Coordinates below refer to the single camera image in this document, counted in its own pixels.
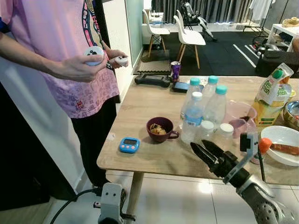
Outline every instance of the metal bowl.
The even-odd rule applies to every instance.
[[[295,118],[295,115],[299,115],[299,101],[291,101],[284,107],[284,120],[285,123],[299,131],[299,120]]]

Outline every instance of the table leg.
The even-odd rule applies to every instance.
[[[286,50],[286,52],[292,52],[293,51],[293,40],[294,40],[294,37],[292,38],[292,40],[290,42],[290,45],[288,47],[288,50]]]
[[[272,36],[273,36],[273,32],[274,32],[274,27],[272,26],[271,31],[270,31],[269,36],[268,36],[267,43],[271,42],[271,39],[272,39]]]
[[[140,195],[140,190],[142,186],[144,173],[134,172],[133,180],[131,185],[131,191],[129,195],[129,203],[127,208],[127,214],[133,215],[136,209],[136,205],[138,203],[138,198]]]

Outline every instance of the white bottle cap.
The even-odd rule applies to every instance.
[[[232,135],[234,132],[234,127],[230,124],[223,123],[220,125],[221,134]]]
[[[210,134],[214,131],[214,124],[209,120],[202,121],[200,127],[207,134]]]
[[[201,92],[193,92],[192,93],[192,99],[193,100],[199,101],[199,100],[201,100],[201,98],[202,98],[202,93]]]

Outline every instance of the white bowl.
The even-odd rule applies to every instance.
[[[284,126],[266,127],[262,130],[261,137],[270,139],[272,143],[299,146],[299,132]],[[299,166],[299,156],[281,153],[271,148],[267,151],[267,154],[285,165]]]

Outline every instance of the hanging clothes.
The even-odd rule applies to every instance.
[[[249,6],[252,9],[252,20],[257,21],[265,19],[271,4],[275,3],[276,0],[252,0]]]

